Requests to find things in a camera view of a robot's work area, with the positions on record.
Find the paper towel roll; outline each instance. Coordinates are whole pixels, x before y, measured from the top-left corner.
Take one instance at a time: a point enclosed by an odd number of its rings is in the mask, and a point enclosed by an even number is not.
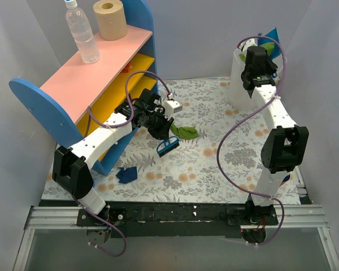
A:
[[[101,0],[93,10],[101,36],[108,41],[119,40],[127,35],[123,4],[119,0]]]

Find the green cloth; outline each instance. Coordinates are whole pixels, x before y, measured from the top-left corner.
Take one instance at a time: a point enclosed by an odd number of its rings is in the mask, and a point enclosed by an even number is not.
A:
[[[185,127],[177,128],[176,125],[173,123],[171,125],[171,131],[175,136],[181,139],[189,140],[189,139],[196,138],[199,136],[195,127],[185,126]]]
[[[270,56],[272,54],[273,50],[275,49],[275,43],[273,43],[273,42],[267,42],[267,43],[261,44],[260,46],[264,47],[266,49],[268,56]],[[240,57],[240,59],[243,62],[245,62],[246,56],[243,53],[240,53],[238,56]]]

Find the floral pattern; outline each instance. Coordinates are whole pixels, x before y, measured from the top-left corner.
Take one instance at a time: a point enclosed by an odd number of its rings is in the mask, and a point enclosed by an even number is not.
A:
[[[226,101],[226,80],[171,80],[168,86],[183,110],[176,113],[175,124],[195,126],[199,137],[180,140],[180,146],[160,158],[159,141],[145,128],[134,135],[108,176],[92,171],[99,195],[105,200],[243,203],[247,194],[232,186],[221,174],[216,152],[224,134],[249,112],[235,110]],[[241,187],[253,190],[262,171],[260,151],[269,133],[262,115],[256,115],[236,129],[224,142],[221,166]],[[137,167],[138,179],[119,184],[119,167]],[[300,204],[292,174],[280,187],[277,197],[284,204]],[[51,174],[43,199],[70,199]]]

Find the pink shelf top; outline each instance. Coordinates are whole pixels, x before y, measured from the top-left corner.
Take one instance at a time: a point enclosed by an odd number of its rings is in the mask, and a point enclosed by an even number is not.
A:
[[[85,64],[77,52],[41,86],[41,90],[56,100],[77,123],[86,108],[97,100],[151,36],[151,31],[130,25],[128,34],[117,41],[106,41],[98,33],[95,40],[100,60]]]

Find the water bottle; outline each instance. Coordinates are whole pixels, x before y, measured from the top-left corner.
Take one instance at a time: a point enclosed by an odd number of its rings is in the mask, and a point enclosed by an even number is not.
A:
[[[92,28],[84,11],[78,7],[76,0],[64,0],[68,8],[66,19],[78,47],[82,60],[85,63],[94,63],[100,59],[97,43]]]

